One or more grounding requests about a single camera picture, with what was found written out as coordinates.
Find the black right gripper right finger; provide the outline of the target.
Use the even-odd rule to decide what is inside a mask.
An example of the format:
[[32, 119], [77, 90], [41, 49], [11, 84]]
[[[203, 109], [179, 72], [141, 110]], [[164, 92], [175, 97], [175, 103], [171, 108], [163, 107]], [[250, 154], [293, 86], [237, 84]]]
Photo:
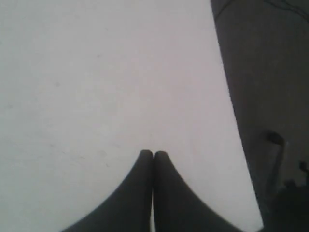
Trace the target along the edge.
[[182, 176], [165, 151], [154, 156], [158, 232], [260, 232], [264, 229], [248, 168], [194, 155]]

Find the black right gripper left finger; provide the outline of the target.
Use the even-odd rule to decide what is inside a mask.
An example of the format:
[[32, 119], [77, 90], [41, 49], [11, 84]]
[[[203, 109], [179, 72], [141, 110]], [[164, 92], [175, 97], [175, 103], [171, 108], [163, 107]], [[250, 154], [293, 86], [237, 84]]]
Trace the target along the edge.
[[119, 187], [95, 210], [65, 232], [149, 232], [154, 155], [142, 150]]

